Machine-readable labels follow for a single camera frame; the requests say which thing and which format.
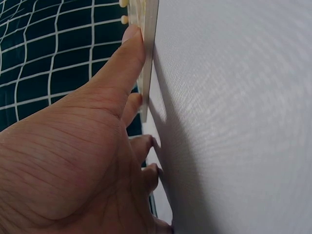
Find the white line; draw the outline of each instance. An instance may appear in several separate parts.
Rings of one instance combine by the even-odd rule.
[[[35,3],[34,3],[34,5],[33,5],[33,11],[32,11],[32,14],[30,15],[30,17],[29,17],[29,19],[28,19],[27,25],[29,25],[29,23],[30,23],[30,20],[31,20],[31,18],[32,18],[32,16],[33,16],[33,13],[34,13],[34,11],[35,11],[35,7],[36,7],[37,2],[38,2],[38,0],[36,0]],[[19,76],[18,76],[18,79],[16,80],[15,89],[14,89],[14,104],[15,104],[14,107],[15,107],[16,121],[19,121],[19,112],[18,112],[18,106],[17,106],[17,102],[18,102],[18,101],[17,101],[17,96],[18,96],[18,95],[17,95],[17,93],[18,93],[18,85],[19,85],[20,76],[21,76],[21,74],[22,74],[22,72],[23,72],[24,65],[25,65],[25,63],[26,63],[26,61],[27,61],[27,39],[26,39],[26,29],[25,29],[24,32],[23,32],[23,37],[24,37],[24,43],[25,43],[24,63],[23,63],[23,65],[22,65],[22,67],[21,67],[21,69],[20,69],[20,71],[19,71]]]
[[[51,66],[50,66],[50,72],[49,72],[49,78],[48,78],[48,101],[49,101],[49,105],[51,105],[51,76],[52,76],[52,70],[53,70],[53,65],[54,65],[54,58],[55,58],[55,55],[57,54],[58,49],[59,49],[58,19],[59,19],[60,8],[63,6],[63,4],[64,4],[64,0],[62,0],[61,4],[58,6],[57,16],[55,17],[55,21],[54,21],[55,51],[54,51],[54,54],[52,55],[52,58],[51,58]]]
[[[20,4],[21,2],[19,3],[19,6],[16,8],[16,11],[13,15],[11,15],[11,18],[15,16],[15,14],[18,12],[19,8],[20,8]],[[4,36],[6,34],[6,32],[8,31],[8,27],[9,27],[9,24],[6,25],[6,28],[5,28],[5,31],[4,31],[4,34],[3,34],[3,37],[1,38],[0,40],[0,44],[2,43],[3,39],[4,39]]]
[[[52,98],[56,98],[56,97],[60,97],[60,96],[65,96],[65,95],[70,94],[73,91],[74,90],[67,91],[67,92],[62,92],[62,93],[57,93],[57,94],[52,94],[51,97]],[[13,103],[13,104],[10,104],[10,105],[2,106],[2,107],[0,107],[0,110],[4,110],[4,109],[11,108],[11,107],[15,107],[15,105],[20,106],[20,105],[32,103],[32,102],[35,102],[35,101],[41,101],[41,100],[45,100],[45,99],[48,99],[47,95],[46,96],[42,96],[42,97],[33,98],[33,99],[30,99],[30,100],[26,100],[26,101],[20,101],[20,102],[18,102],[16,104]]]
[[[3,3],[2,3],[2,10],[1,10],[1,14],[0,14],[0,19],[1,19],[1,16],[3,14],[5,3],[6,3],[6,1],[3,1]],[[4,34],[3,34],[3,37],[1,38],[1,41],[0,41],[0,59],[1,59],[0,60],[0,73],[1,73],[1,70],[2,70],[2,59],[3,59],[3,57],[2,57],[2,48],[1,48],[1,42],[2,42],[3,38],[4,38]]]
[[[117,44],[117,43],[121,43],[120,40],[116,40],[116,41],[110,41],[110,42],[104,42],[104,43],[98,43],[98,44],[95,44],[94,46],[97,47],[97,46],[102,46],[102,45],[110,45],[110,44]],[[57,55],[59,54],[63,54],[63,53],[66,53],[66,52],[71,52],[71,51],[75,51],[75,50],[80,50],[80,49],[87,49],[87,48],[90,48],[90,45],[85,45],[85,46],[81,46],[81,47],[76,47],[76,48],[73,48],[73,49],[68,49],[68,50],[63,50],[63,51],[59,51],[57,53]],[[45,59],[45,58],[48,58],[48,57],[51,57],[53,54],[48,54],[48,55],[45,55],[45,56],[42,56],[42,57],[39,57],[39,58],[35,58],[35,59],[32,59],[32,60],[29,60],[25,63],[25,65],[29,64],[29,63],[32,63],[32,62],[36,62],[38,60],[41,60],[41,59]],[[18,67],[21,67],[22,64],[18,64],[18,65],[15,65],[13,67],[10,67],[10,68],[7,68],[3,71],[1,71],[1,74],[3,73],[6,73],[6,72],[9,72],[11,70],[14,70],[15,68],[18,68]]]
[[[24,9],[21,9],[21,10],[19,10],[19,11],[16,11],[14,14],[12,14],[12,15],[10,15],[10,16],[7,16],[7,17],[5,17],[5,18],[3,18],[3,19],[1,19],[0,20],[0,22],[1,21],[4,21],[4,20],[6,20],[7,18],[10,18],[10,20],[13,18],[13,16],[16,14],[16,13],[19,13],[19,12],[21,12],[21,11],[23,11]]]
[[[89,80],[92,78],[92,57],[93,57],[93,48],[94,48],[94,43],[95,43],[95,30],[94,30],[94,4],[95,0],[92,0],[92,5],[91,5],[91,47],[90,47],[90,52],[89,52]]]
[[[103,25],[103,24],[107,24],[107,23],[120,22],[120,21],[121,21],[120,18],[118,18],[118,19],[110,19],[110,20],[106,20],[106,21],[95,23],[94,26]],[[86,25],[83,25],[83,26],[75,27],[75,28],[64,29],[64,30],[59,31],[58,34],[67,33],[67,32],[71,32],[71,31],[77,30],[77,29],[87,28],[87,27],[90,27],[90,26],[92,26],[92,24],[86,24]],[[55,34],[56,33],[50,33],[50,34],[47,34],[47,35],[44,35],[44,36],[41,36],[41,37],[38,37],[38,38],[34,38],[34,39],[31,39],[31,40],[28,40],[27,43],[31,43],[31,42],[34,42],[34,41],[37,41],[37,40],[40,40],[40,39],[48,38],[50,36],[54,36]],[[3,50],[2,53],[8,52],[8,51],[13,50],[13,49],[16,49],[16,48],[18,48],[20,46],[23,46],[24,44],[25,43],[23,42],[21,44],[15,45],[13,47],[7,48],[7,49]]]
[[[39,9],[39,10],[37,10],[37,11],[34,11],[33,13],[37,13],[37,12],[40,12],[40,11],[43,11],[43,10],[46,10],[46,9],[49,9],[49,8],[52,8],[52,7],[58,6],[58,5],[59,5],[59,4],[54,4],[54,5],[51,5],[51,6],[47,6],[47,7],[44,7],[44,8],[42,8],[42,9]],[[20,18],[22,18],[22,17],[24,17],[24,16],[27,16],[27,15],[30,15],[30,14],[31,14],[31,13],[28,12],[28,13],[26,13],[26,14],[24,14],[24,15],[17,16],[17,17],[14,18],[14,19],[10,19],[10,20],[8,20],[8,21],[5,22],[5,23],[0,24],[0,27],[3,26],[3,25],[5,25],[6,23],[8,24],[9,22],[12,22],[12,21],[14,21],[14,20],[20,19]]]
[[[14,5],[14,6],[11,6],[9,9],[6,9],[3,13],[8,12],[9,10],[13,9],[13,8],[16,7],[16,6],[17,6],[17,4]]]
[[[110,58],[101,58],[101,59],[93,60],[92,63],[104,62],[104,61],[107,61],[109,59]],[[78,63],[78,64],[74,64],[74,65],[70,65],[70,66],[67,66],[67,67],[56,68],[56,69],[53,69],[52,72],[58,72],[58,71],[62,71],[62,70],[70,69],[70,68],[80,67],[80,66],[84,66],[84,65],[87,65],[87,64],[89,64],[89,61]],[[49,73],[50,73],[50,71],[36,73],[36,74],[31,75],[31,76],[20,78],[19,81],[23,81],[23,80],[26,80],[26,79],[30,79],[30,78],[46,75],[46,74],[49,74]],[[16,80],[13,80],[13,81],[7,82],[5,84],[1,84],[0,88],[4,87],[4,86],[7,86],[7,85],[10,85],[10,84],[14,84],[16,82],[17,82]]]
[[[118,4],[119,4],[118,2],[114,2],[114,3],[105,3],[105,4],[95,5],[95,7],[113,6],[113,5],[118,5]],[[50,7],[57,6],[57,5],[58,5],[58,4],[55,4],[55,5],[52,5],[52,6],[48,6],[48,7],[42,8],[42,9],[40,9],[40,10],[37,10],[37,11],[35,11],[35,12],[42,11],[42,10],[45,10],[45,9],[48,9],[48,8],[50,8]],[[80,11],[80,10],[85,10],[85,9],[89,9],[89,8],[91,8],[91,6],[84,6],[84,7],[81,7],[81,8],[77,8],[77,9],[73,9],[73,10],[69,10],[69,11],[60,12],[59,15],[64,15],[64,14],[67,14],[67,13],[71,13],[71,12],[75,12],[75,11]],[[26,13],[26,14],[24,14],[24,15],[22,15],[22,16],[18,16],[18,17],[16,17],[16,18],[12,19],[12,20],[9,20],[9,22],[14,21],[14,20],[17,20],[17,19],[22,18],[22,17],[24,17],[24,16],[27,16],[27,15],[29,15],[29,14],[30,14],[30,13]],[[42,21],[45,21],[45,20],[48,20],[48,19],[51,19],[51,18],[54,18],[54,17],[55,17],[55,15],[53,15],[53,16],[48,16],[48,17],[46,17],[46,18],[43,18],[43,19],[40,19],[40,20],[38,20],[38,21],[32,22],[31,24],[29,24],[29,26],[34,25],[34,24],[39,23],[39,22],[42,22]],[[16,29],[14,32],[9,33],[8,35],[6,35],[6,37],[9,36],[9,35],[11,35],[11,34],[13,34],[13,33],[15,33],[15,32],[18,32],[18,31],[20,31],[20,30],[23,30],[25,27]]]
[[[0,19],[1,19],[1,17],[2,17],[2,14],[3,14],[3,10],[4,10],[4,5],[5,5],[6,1],[3,1],[2,3],[3,3],[3,4],[2,4],[2,10],[1,10],[1,14],[0,14]]]

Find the hand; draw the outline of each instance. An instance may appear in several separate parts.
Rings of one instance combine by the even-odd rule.
[[[151,136],[128,140],[142,103],[130,91],[145,52],[140,29],[90,82],[0,133],[0,233],[168,234],[148,195],[155,164],[141,170]]]

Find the fingernail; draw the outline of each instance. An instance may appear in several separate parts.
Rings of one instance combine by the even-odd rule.
[[[131,24],[123,34],[122,43],[132,38],[138,32],[138,30],[139,30],[139,27],[137,27],[134,24]]]

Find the translucent plastic piece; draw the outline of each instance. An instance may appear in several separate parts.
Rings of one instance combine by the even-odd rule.
[[[141,28],[146,52],[146,60],[137,85],[143,96],[141,120],[146,121],[147,105],[150,91],[154,40],[158,14],[158,0],[119,0],[121,7],[128,7],[128,17],[121,18],[122,23],[136,24]]]

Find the white grid pattern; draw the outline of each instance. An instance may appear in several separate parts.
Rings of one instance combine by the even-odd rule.
[[[103,24],[107,24],[107,23],[114,23],[114,22],[121,22],[121,19],[120,18],[118,18],[118,19],[110,19],[110,20],[98,22],[98,23],[95,23],[94,26],[103,25]],[[58,34],[67,33],[67,32],[70,32],[70,31],[77,30],[77,29],[88,28],[88,27],[91,27],[91,26],[92,26],[92,24],[86,24],[86,25],[83,25],[83,26],[78,26],[78,27],[74,27],[74,28],[64,29],[64,30],[58,31]],[[31,40],[28,40],[27,43],[31,43],[31,42],[34,42],[34,41],[37,41],[37,40],[40,40],[40,39],[45,39],[45,38],[48,38],[48,37],[54,36],[54,35],[56,35],[55,32],[49,33],[47,35],[44,35],[44,36],[41,36],[41,37],[38,37],[38,38],[34,38],[34,39],[31,39]],[[5,52],[8,52],[10,50],[16,49],[16,48],[18,48],[20,46],[24,46],[24,45],[25,45],[25,42],[20,43],[20,44],[15,45],[15,46],[12,46],[10,48],[7,48],[7,49],[3,50],[2,52],[5,53]]]
[[[110,41],[110,42],[104,42],[104,43],[98,43],[98,44],[94,44],[94,46],[101,46],[101,45],[110,45],[110,44],[118,44],[118,43],[121,43],[120,40],[116,40],[116,41]],[[75,47],[73,49],[68,49],[68,50],[63,50],[63,51],[59,51],[58,52],[58,55],[59,54],[63,54],[63,53],[66,53],[66,52],[70,52],[70,51],[75,51],[75,50],[79,50],[79,49],[86,49],[86,48],[90,48],[90,45],[85,45],[85,46],[80,46],[80,47]],[[48,54],[48,55],[45,55],[45,56],[41,56],[39,58],[35,58],[35,59],[32,59],[32,60],[29,60],[25,63],[25,65],[29,64],[29,63],[32,63],[32,62],[35,62],[35,61],[38,61],[38,60],[41,60],[41,59],[45,59],[45,58],[48,58],[50,56],[52,56],[53,54]],[[9,72],[15,68],[18,68],[18,67],[21,67],[21,64],[18,64],[16,66],[13,66],[13,67],[10,67],[10,68],[7,68],[3,71],[1,71],[1,73],[6,73],[6,72]]]
[[[100,4],[100,5],[95,5],[94,7],[100,7],[100,6],[113,6],[113,5],[117,5],[118,3],[107,3],[107,4]],[[69,11],[64,11],[64,12],[60,12],[60,13],[58,13],[59,15],[64,15],[64,14],[67,14],[67,13],[71,13],[71,12],[75,12],[75,11],[80,11],[80,10],[84,10],[84,9],[89,9],[89,8],[91,8],[91,6],[85,6],[85,7],[81,7],[81,8],[78,8],[78,9],[73,9],[73,10],[69,10]],[[52,19],[52,18],[54,18],[55,16],[48,16],[48,17],[45,17],[44,19],[39,19],[39,20],[37,20],[37,21],[35,21],[35,22],[32,22],[32,23],[30,23],[28,26],[32,26],[32,25],[34,25],[34,24],[36,24],[36,23],[40,23],[40,22],[43,22],[43,21],[45,21],[45,20],[48,20],[48,19]],[[8,37],[8,36],[10,36],[10,35],[12,35],[12,34],[14,34],[14,33],[16,33],[16,32],[18,32],[18,31],[21,31],[21,30],[23,30],[23,29],[25,29],[26,28],[26,26],[25,27],[22,27],[22,28],[18,28],[18,29],[16,29],[16,30],[14,30],[13,32],[11,32],[11,33],[8,33],[8,34],[5,34],[5,36],[4,36],[4,38],[5,37]]]
[[[117,40],[117,41],[110,41],[110,42],[104,42],[104,43],[98,43],[98,44],[95,44],[95,27],[97,25],[103,25],[103,24],[109,24],[109,23],[114,23],[114,22],[120,22],[120,18],[118,19],[110,19],[110,20],[105,20],[105,21],[101,21],[101,22],[97,22],[95,23],[95,8],[97,7],[104,7],[104,6],[113,6],[113,5],[118,5],[118,2],[114,2],[114,3],[105,3],[105,4],[97,4],[95,5],[95,0],[92,0],[92,5],[91,6],[85,6],[85,7],[80,7],[80,8],[76,8],[76,9],[72,9],[72,10],[67,10],[67,11],[64,11],[64,12],[60,12],[61,10],[61,6],[68,3],[68,2],[64,2],[64,0],[62,0],[61,4],[58,3],[58,4],[55,4],[55,5],[52,5],[52,6],[48,6],[48,7],[44,7],[42,9],[39,9],[39,10],[36,10],[36,3],[39,1],[39,0],[36,0],[34,5],[33,5],[33,9],[31,12],[28,12],[28,13],[25,13],[23,15],[20,15],[18,17],[14,17],[16,13],[20,12],[20,5],[25,2],[26,0],[21,0],[18,4],[19,6],[17,7],[15,13],[13,15],[10,16],[9,19],[6,20],[6,22],[3,22],[0,24],[0,26],[3,26],[3,25],[6,25],[6,29],[5,29],[5,33],[3,35],[3,37],[1,38],[0,42],[3,41],[4,38],[16,33],[17,31],[21,31],[21,30],[24,30],[23,31],[23,43],[20,43],[18,45],[15,45],[15,46],[12,46],[10,48],[6,48],[5,50],[1,51],[1,46],[0,46],[0,51],[1,51],[1,57],[3,55],[3,53],[6,53],[8,51],[11,51],[13,49],[16,49],[16,48],[19,48],[19,47],[24,47],[25,48],[25,57],[24,57],[24,61],[23,63],[21,64],[18,64],[18,65],[15,65],[15,66],[12,66],[12,67],[9,67],[3,71],[2,70],[2,59],[0,61],[0,71],[1,71],[1,74],[4,74],[6,72],[9,72],[9,71],[12,71],[13,69],[15,68],[19,68],[21,67],[20,71],[19,71],[19,76],[17,78],[17,80],[13,80],[13,81],[10,81],[10,82],[7,82],[5,84],[1,84],[0,87],[4,87],[4,86],[7,86],[7,85],[10,85],[10,84],[15,84],[15,91],[14,91],[14,103],[13,104],[9,104],[9,105],[5,105],[5,106],[2,106],[0,107],[0,110],[5,110],[5,109],[8,109],[8,108],[12,108],[14,107],[15,108],[15,113],[16,113],[16,119],[17,121],[19,120],[19,114],[18,114],[18,106],[20,105],[24,105],[24,104],[28,104],[28,103],[33,103],[33,102],[36,102],[36,101],[40,101],[40,100],[48,100],[49,101],[49,104],[51,104],[52,102],[52,98],[56,98],[56,97],[61,97],[61,96],[64,96],[64,95],[67,95],[69,93],[71,93],[73,90],[71,91],[67,91],[67,92],[60,92],[60,93],[56,93],[56,94],[51,94],[51,77],[52,77],[52,73],[53,72],[57,72],[57,71],[61,71],[61,70],[66,70],[66,69],[70,69],[70,68],[75,68],[75,67],[79,67],[79,66],[84,66],[84,65],[89,65],[89,78],[92,77],[92,65],[94,63],[97,63],[97,62],[104,62],[104,61],[107,61],[109,58],[101,58],[101,59],[97,59],[97,60],[93,60],[93,49],[94,47],[96,46],[102,46],[102,45],[109,45],[109,44],[117,44],[117,43],[121,43],[121,40]],[[3,2],[3,5],[2,5],[2,10],[1,10],[1,14],[3,14],[4,12],[4,9],[5,9],[5,6],[4,6],[4,3]],[[31,22],[32,18],[33,18],[33,14],[36,13],[36,12],[40,12],[42,10],[45,10],[45,9],[49,9],[51,7],[55,7],[55,6],[58,6],[58,13],[57,15],[53,15],[53,16],[48,16],[44,19],[40,19],[40,20],[37,20],[35,22]],[[68,29],[64,29],[64,30],[60,30],[58,31],[57,29],[57,22],[58,22],[58,17],[60,15],[64,15],[64,14],[68,14],[68,13],[71,13],[71,12],[75,12],[75,11],[80,11],[80,10],[84,10],[84,9],[91,9],[91,23],[90,24],[86,24],[86,25],[82,25],[82,26],[78,26],[78,27],[74,27],[74,28],[68,28]],[[9,23],[14,21],[14,20],[17,20],[17,19],[20,19],[22,17],[25,17],[25,16],[29,16],[29,19],[28,19],[28,22],[27,22],[27,25],[25,27],[22,27],[22,28],[18,28],[16,29],[15,31],[13,32],[10,32],[9,34],[7,34],[7,30],[8,30],[8,26],[9,26]],[[55,31],[53,33],[50,33],[50,34],[47,34],[47,35],[43,35],[41,37],[37,37],[37,38],[34,38],[34,39],[31,39],[31,40],[27,40],[26,38],[26,31],[27,31],[27,28],[31,25],[34,25],[36,23],[40,23],[42,21],[45,21],[47,19],[52,19],[52,18],[56,18],[55,20]],[[64,51],[58,51],[58,42],[57,42],[57,38],[58,38],[58,35],[61,34],[61,33],[67,33],[67,32],[71,32],[71,31],[74,31],[74,30],[77,30],[77,29],[83,29],[83,28],[88,28],[88,27],[91,27],[91,30],[92,30],[92,37],[91,37],[91,41],[92,43],[89,44],[89,45],[86,45],[86,46],[81,46],[81,47],[76,47],[76,48],[72,48],[72,49],[67,49],[67,50],[64,50]],[[35,58],[33,60],[30,60],[30,61],[27,61],[27,45],[29,43],[32,43],[34,41],[38,41],[38,40],[41,40],[41,39],[45,39],[45,38],[48,38],[48,37],[51,37],[51,36],[55,36],[56,37],[56,49],[54,51],[54,53],[52,54],[48,54],[48,55],[44,55],[44,56],[41,56],[40,58]],[[70,65],[70,66],[65,66],[65,67],[60,67],[60,68],[56,68],[56,69],[53,69],[53,61],[54,61],[54,58],[56,55],[58,54],[62,54],[62,53],[66,53],[66,52],[70,52],[70,51],[75,51],[75,50],[78,50],[78,49],[84,49],[84,48],[90,48],[90,53],[89,53],[89,60],[86,61],[86,62],[82,62],[82,63],[78,63],[78,64],[74,64],[74,65]],[[30,64],[32,62],[35,62],[35,61],[39,61],[41,59],[44,59],[44,58],[49,58],[49,57],[52,57],[52,62],[51,62],[51,66],[50,66],[50,70],[49,71],[45,71],[45,72],[41,72],[41,73],[36,73],[34,75],[31,75],[31,76],[27,76],[27,77],[21,77],[22,75],[22,72],[24,69],[24,66],[27,65],[27,64]],[[18,84],[19,82],[23,81],[23,80],[27,80],[27,79],[31,79],[31,78],[34,78],[34,77],[38,77],[38,76],[41,76],[41,75],[46,75],[48,74],[49,77],[48,77],[48,94],[46,96],[41,96],[41,97],[37,97],[37,98],[32,98],[32,99],[28,99],[28,100],[24,100],[24,101],[20,101],[18,102],[17,100],[17,87],[18,87]]]
[[[51,66],[50,66],[49,78],[48,78],[48,102],[49,102],[49,105],[51,105],[51,76],[52,76],[52,71],[53,71],[53,66],[54,66],[54,58],[55,58],[55,55],[57,54],[58,49],[59,49],[58,19],[59,19],[59,12],[60,12],[60,9],[63,6],[63,4],[64,4],[64,0],[62,0],[61,4],[58,6],[58,12],[57,12],[57,15],[55,17],[55,22],[54,22],[55,52],[51,58]]]
[[[107,60],[109,60],[109,59],[110,59],[110,58],[96,59],[96,60],[93,60],[92,63],[104,62],[104,61],[107,61]],[[87,65],[87,64],[89,64],[89,61],[87,61],[87,62],[82,62],[82,63],[77,63],[77,64],[70,65],[70,66],[66,66],[66,67],[56,68],[56,69],[53,69],[53,70],[52,70],[52,73],[53,73],[53,72],[57,72],[57,71],[62,71],[62,70],[70,69],[70,68],[74,68],[74,67],[80,67],[80,66]],[[31,76],[27,76],[27,77],[20,78],[19,81],[23,81],[23,80],[26,80],[26,79],[30,79],[30,78],[34,78],[34,77],[46,75],[46,74],[49,74],[50,72],[51,72],[51,71],[36,73],[36,74],[31,75]],[[14,84],[14,83],[16,83],[16,82],[17,82],[17,80],[13,80],[13,81],[7,82],[7,83],[5,83],[5,84],[0,85],[0,88],[3,87],[3,86],[7,86],[7,85],[10,85],[10,84]]]
[[[119,4],[118,2],[114,2],[114,3],[104,3],[104,4],[95,5],[94,7],[114,6],[114,5],[118,5],[118,4]],[[47,6],[47,7],[44,7],[44,8],[42,8],[42,9],[39,9],[39,10],[35,11],[34,13],[37,13],[37,12],[40,12],[40,11],[43,11],[43,10],[46,10],[46,9],[49,9],[49,8],[51,8],[51,7],[58,6],[58,5],[59,5],[59,4]],[[89,9],[89,8],[91,8],[91,6],[84,6],[84,7],[81,7],[81,8],[77,8],[77,9],[73,9],[73,10],[69,10],[69,11],[60,12],[60,15],[64,15],[64,14],[66,14],[66,13],[71,13],[71,12],[74,12],[74,11],[80,11],[80,10],[84,10],[84,9]],[[15,17],[15,18],[13,18],[13,19],[10,19],[10,20],[8,20],[8,21],[5,22],[5,23],[1,23],[1,24],[0,24],[0,27],[3,26],[3,25],[5,25],[5,24],[7,24],[7,23],[9,23],[9,22],[12,22],[12,21],[14,21],[14,20],[17,20],[17,19],[22,18],[22,17],[27,16],[27,15],[30,15],[30,13],[26,13],[26,14],[24,14],[24,15]],[[53,18],[53,17],[55,17],[55,16],[48,16],[48,17],[46,17],[46,18],[44,18],[44,19],[40,19],[40,20],[38,20],[38,21],[36,21],[36,22],[33,22],[33,23],[31,23],[30,25],[33,25],[33,24],[38,23],[38,22],[42,22],[42,21],[44,21],[44,20],[51,19],[51,18]]]
[[[35,7],[36,7],[37,1],[38,1],[38,0],[36,0],[35,3],[34,3],[33,12],[35,11]],[[18,9],[20,8],[21,3],[22,3],[22,1],[19,2],[19,6],[18,6],[16,12],[18,12]],[[32,14],[31,14],[30,17],[29,17],[29,20],[28,20],[28,23],[27,23],[27,24],[29,24],[29,22],[30,22],[30,20],[31,20],[31,17],[32,17]],[[20,79],[21,73],[22,73],[22,71],[23,71],[23,67],[24,67],[24,65],[25,65],[25,63],[26,63],[26,61],[27,61],[26,29],[25,29],[24,32],[23,32],[23,38],[24,38],[24,42],[25,42],[25,50],[24,50],[24,51],[25,51],[25,57],[24,57],[24,63],[23,63],[23,65],[22,65],[21,69],[20,69],[19,77],[18,77],[18,79],[16,80],[16,84],[15,84],[15,88],[14,88],[14,107],[15,107],[15,115],[16,115],[16,120],[17,120],[17,121],[19,121],[19,113],[18,113],[18,106],[17,106],[18,84],[19,84],[19,79]]]

